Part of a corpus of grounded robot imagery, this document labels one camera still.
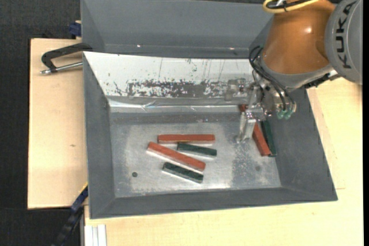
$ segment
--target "wooden table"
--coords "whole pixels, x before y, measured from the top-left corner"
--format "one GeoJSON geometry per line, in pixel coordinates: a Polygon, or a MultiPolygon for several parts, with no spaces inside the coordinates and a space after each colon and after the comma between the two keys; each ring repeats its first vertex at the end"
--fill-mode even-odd
{"type": "MultiPolygon", "coordinates": [[[[31,41],[28,208],[70,206],[87,180],[82,71],[38,74],[42,53],[78,40],[31,41]]],[[[60,58],[59,63],[80,57],[60,58]]],[[[308,90],[338,201],[89,219],[113,245],[363,245],[362,88],[342,78],[308,90]]]]}

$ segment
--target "yellow cable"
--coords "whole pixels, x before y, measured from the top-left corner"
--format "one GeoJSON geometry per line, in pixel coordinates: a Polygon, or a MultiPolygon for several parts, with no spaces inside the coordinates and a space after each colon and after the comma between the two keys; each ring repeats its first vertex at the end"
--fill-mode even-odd
{"type": "Polygon", "coordinates": [[[293,6],[290,6],[290,7],[286,7],[286,10],[284,8],[280,8],[280,9],[268,8],[267,4],[271,1],[278,1],[278,0],[266,0],[263,3],[263,10],[268,12],[268,13],[283,13],[283,12],[286,12],[286,11],[290,12],[291,10],[300,9],[301,7],[310,5],[310,4],[312,4],[314,2],[317,2],[319,0],[309,0],[309,1],[306,1],[306,2],[303,2],[303,3],[300,3],[300,4],[296,4],[296,5],[293,5],[293,6]]]}

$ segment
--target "green block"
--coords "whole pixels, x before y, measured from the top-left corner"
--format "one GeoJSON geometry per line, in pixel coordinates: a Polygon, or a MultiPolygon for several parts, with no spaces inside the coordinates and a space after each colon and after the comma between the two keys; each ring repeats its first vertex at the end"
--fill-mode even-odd
{"type": "Polygon", "coordinates": [[[271,154],[269,157],[275,157],[277,155],[277,149],[273,142],[272,128],[268,121],[261,122],[261,129],[263,131],[266,142],[268,143],[271,154]]]}
{"type": "Polygon", "coordinates": [[[163,171],[183,177],[184,179],[192,180],[196,183],[202,183],[202,180],[204,179],[204,176],[200,173],[183,168],[181,166],[177,166],[169,162],[164,163],[163,171]]]}
{"type": "Polygon", "coordinates": [[[201,156],[208,156],[208,157],[216,157],[217,150],[210,149],[208,147],[200,147],[195,145],[189,145],[188,143],[178,143],[177,151],[185,152],[185,153],[192,153],[201,156]]]}

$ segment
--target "wooden board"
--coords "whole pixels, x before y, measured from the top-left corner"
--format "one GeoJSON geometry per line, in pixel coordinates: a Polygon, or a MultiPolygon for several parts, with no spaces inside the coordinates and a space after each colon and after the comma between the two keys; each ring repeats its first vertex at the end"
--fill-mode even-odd
{"type": "MultiPolygon", "coordinates": [[[[82,70],[41,75],[44,52],[78,40],[32,39],[29,88],[28,208],[70,206],[87,181],[82,70]]],[[[81,61],[81,54],[55,60],[81,61]]]]}

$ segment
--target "metal clamp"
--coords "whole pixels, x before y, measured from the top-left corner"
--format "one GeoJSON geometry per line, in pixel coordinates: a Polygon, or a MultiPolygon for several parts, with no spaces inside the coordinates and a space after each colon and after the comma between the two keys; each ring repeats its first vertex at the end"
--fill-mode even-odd
{"type": "Polygon", "coordinates": [[[92,47],[86,43],[78,43],[78,44],[73,44],[72,46],[67,46],[67,47],[59,48],[57,50],[45,52],[43,56],[41,57],[41,61],[45,64],[46,67],[48,67],[48,69],[43,70],[40,73],[50,74],[50,73],[55,73],[58,71],[70,69],[73,67],[82,66],[82,62],[78,62],[78,63],[73,63],[70,65],[56,67],[56,65],[54,65],[53,62],[51,61],[52,59],[59,58],[65,55],[74,54],[75,52],[79,52],[79,51],[92,51],[92,47]]]}

